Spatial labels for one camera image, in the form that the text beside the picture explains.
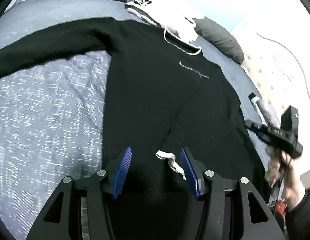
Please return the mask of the person's right forearm black sleeve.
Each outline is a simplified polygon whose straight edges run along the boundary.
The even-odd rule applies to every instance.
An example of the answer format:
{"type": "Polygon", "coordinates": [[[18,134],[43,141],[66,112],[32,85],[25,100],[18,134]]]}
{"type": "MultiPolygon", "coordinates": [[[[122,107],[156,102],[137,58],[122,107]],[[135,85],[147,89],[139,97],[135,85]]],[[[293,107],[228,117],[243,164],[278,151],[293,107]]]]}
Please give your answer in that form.
{"type": "Polygon", "coordinates": [[[294,209],[286,211],[285,220],[289,239],[310,239],[310,189],[294,209]]]}

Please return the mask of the person's right hand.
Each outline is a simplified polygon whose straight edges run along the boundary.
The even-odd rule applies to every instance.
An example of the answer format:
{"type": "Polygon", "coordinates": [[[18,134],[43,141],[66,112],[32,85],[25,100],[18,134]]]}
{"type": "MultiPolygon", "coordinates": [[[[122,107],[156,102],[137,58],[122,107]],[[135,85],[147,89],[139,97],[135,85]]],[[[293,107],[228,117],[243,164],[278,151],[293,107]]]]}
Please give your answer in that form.
{"type": "Polygon", "coordinates": [[[292,211],[302,201],[306,192],[295,169],[295,162],[289,154],[272,146],[267,146],[266,153],[271,160],[267,166],[265,179],[272,186],[277,181],[280,181],[280,185],[284,185],[282,198],[286,201],[288,210],[292,211]]]}

